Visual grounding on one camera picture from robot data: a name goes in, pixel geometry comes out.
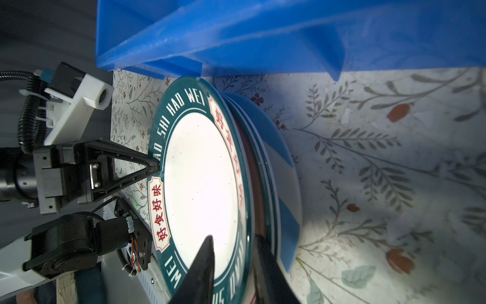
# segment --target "gray wall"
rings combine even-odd
[[[0,71],[55,70],[65,61],[107,83],[112,72],[96,68],[96,0],[0,0]],[[17,123],[25,97],[25,81],[0,82],[0,147],[17,144]],[[83,139],[109,139],[111,108],[95,110]],[[92,209],[73,204],[63,213]],[[0,202],[0,248],[53,220],[38,209]]]

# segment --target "floral tablecloth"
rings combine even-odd
[[[111,140],[147,153],[172,81],[115,71]],[[485,69],[208,81],[259,105],[293,155],[303,227],[287,279],[302,303],[485,302]],[[145,182],[124,192],[149,221]]]

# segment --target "white plate center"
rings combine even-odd
[[[231,259],[238,228],[238,197],[228,148],[218,128],[200,113],[184,116],[168,145],[164,190],[174,243],[189,268],[211,234],[216,279]]]

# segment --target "stack of plates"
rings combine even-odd
[[[147,189],[157,260],[171,294],[209,234],[213,303],[254,301],[255,234],[267,238],[282,271],[290,270],[300,189],[292,156],[259,107],[203,79],[181,77],[160,101],[148,150],[160,160]]]

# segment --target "red label on plate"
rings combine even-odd
[[[149,182],[149,210],[152,234],[155,246],[158,250],[164,251],[169,245],[171,233],[167,225],[164,204],[164,183],[160,178],[152,177]]]
[[[221,135],[225,139],[226,147],[228,147],[228,152],[231,155],[231,163],[233,164],[233,170],[235,171],[235,178],[236,178],[236,193],[238,194],[238,209],[240,210],[240,219],[242,223],[245,223],[246,220],[246,209],[245,209],[245,198],[244,198],[244,190],[243,190],[243,178],[241,174],[240,163],[238,161],[238,155],[236,153],[235,144],[233,141],[233,137],[231,136],[231,132],[228,128],[228,123],[221,112],[221,108],[218,104],[214,101],[212,96],[210,95],[208,98],[209,107],[211,108],[211,114],[214,117],[214,121],[218,130],[221,132]]]

